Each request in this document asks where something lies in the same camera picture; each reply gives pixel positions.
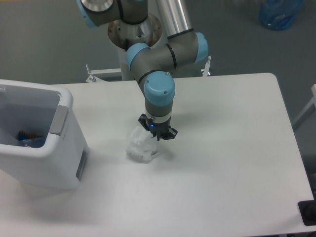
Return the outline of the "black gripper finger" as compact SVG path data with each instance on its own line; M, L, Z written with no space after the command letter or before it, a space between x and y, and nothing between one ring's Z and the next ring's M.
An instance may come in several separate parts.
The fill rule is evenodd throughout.
M148 132L151 131L150 129L151 120L147 118L145 114L141 114L141 116L138 118L138 121L146 131Z
M157 140L172 140L176 137L178 131L172 127L165 128L164 130L157 132Z

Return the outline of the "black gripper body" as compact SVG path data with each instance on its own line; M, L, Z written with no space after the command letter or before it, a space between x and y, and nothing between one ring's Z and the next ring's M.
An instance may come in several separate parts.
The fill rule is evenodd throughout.
M164 130L165 128L171 127L170 126L171 119L168 119L167 121L165 121L163 123L155 123L155 122L153 122L152 119L150 119L150 120L151 120L151 125L150 125L151 131L150 132L154 137L157 137L158 131L161 131L161 130Z

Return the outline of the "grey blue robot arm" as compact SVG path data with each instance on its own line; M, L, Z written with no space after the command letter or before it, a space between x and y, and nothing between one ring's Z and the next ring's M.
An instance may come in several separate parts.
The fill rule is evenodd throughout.
M157 139L170 140L175 82L170 72L208 56L208 43L194 31L182 0L159 0L160 18L148 11L146 0L79 0L86 24L108 26L108 37L124 51L122 77L135 80L145 98L140 124Z

